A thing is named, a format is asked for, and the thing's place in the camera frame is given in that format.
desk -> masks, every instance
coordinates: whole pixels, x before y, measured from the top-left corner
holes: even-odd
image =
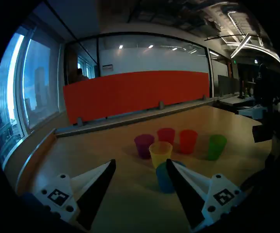
[[[225,99],[221,99],[220,102],[226,105],[230,105],[230,106],[236,106],[248,101],[253,101],[254,97],[246,97],[244,99],[240,99],[238,98],[238,96],[233,96],[233,97],[229,97],[229,98],[225,98]]]
[[[133,139],[162,127],[176,130],[172,158],[207,177],[222,173],[236,185],[264,167],[271,140],[254,143],[252,126],[244,116],[202,106],[145,122],[59,138],[41,161],[31,191],[39,190],[60,173],[71,177],[116,159],[116,172],[100,205],[91,232],[188,232],[188,221],[175,193],[159,191],[151,161],[141,160]],[[199,136],[192,155],[178,153],[179,131]],[[228,142],[217,161],[205,160],[209,137],[223,134]]]

orange panel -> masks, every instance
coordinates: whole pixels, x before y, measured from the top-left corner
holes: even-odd
[[[209,97],[207,73],[143,71],[108,75],[64,86],[71,124]]]

green cup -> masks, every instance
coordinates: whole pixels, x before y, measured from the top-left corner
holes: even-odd
[[[223,135],[212,135],[209,140],[208,160],[217,160],[222,154],[227,139]]]

yellow cup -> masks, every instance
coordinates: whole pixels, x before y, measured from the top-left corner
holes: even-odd
[[[149,147],[152,163],[157,168],[161,163],[171,157],[172,145],[168,142],[155,142]]]

purple cup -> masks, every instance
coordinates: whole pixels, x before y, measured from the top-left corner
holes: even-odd
[[[154,136],[150,134],[141,134],[134,139],[138,154],[143,159],[151,158],[149,146],[154,143]]]

